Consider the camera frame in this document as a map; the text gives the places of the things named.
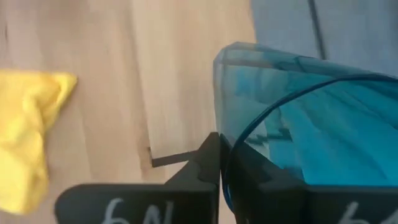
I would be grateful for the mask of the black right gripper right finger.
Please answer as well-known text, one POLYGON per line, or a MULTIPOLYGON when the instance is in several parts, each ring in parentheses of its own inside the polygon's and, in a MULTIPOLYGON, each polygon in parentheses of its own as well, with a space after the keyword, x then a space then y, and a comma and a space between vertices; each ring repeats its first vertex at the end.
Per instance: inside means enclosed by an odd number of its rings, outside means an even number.
POLYGON ((398 224, 397 187, 307 185, 220 136, 224 199, 237 224, 398 224))

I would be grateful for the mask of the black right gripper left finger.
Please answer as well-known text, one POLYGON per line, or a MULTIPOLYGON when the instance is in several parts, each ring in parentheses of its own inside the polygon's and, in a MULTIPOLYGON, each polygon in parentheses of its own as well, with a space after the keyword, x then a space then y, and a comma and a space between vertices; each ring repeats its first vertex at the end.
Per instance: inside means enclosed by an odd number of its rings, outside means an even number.
POLYGON ((220 137, 210 133, 164 184, 80 184, 55 202, 58 224, 217 224, 220 137))

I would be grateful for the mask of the teal transparent glass tumbler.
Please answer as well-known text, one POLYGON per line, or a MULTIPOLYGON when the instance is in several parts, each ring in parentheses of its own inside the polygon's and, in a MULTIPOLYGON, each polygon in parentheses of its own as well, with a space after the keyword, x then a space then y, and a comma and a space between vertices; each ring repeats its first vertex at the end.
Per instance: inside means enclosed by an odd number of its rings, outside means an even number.
POLYGON ((216 127, 233 160, 250 151, 304 184, 353 189, 359 208, 398 210, 398 77, 236 42, 213 64, 216 127))

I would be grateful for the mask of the yellow cloth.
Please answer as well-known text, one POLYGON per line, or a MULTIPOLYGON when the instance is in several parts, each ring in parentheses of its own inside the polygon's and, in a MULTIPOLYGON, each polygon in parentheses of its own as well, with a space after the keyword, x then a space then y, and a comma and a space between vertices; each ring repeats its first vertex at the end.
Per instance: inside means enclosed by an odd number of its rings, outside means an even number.
POLYGON ((45 134, 77 81, 67 72, 0 70, 0 210, 25 215, 43 200, 45 134))

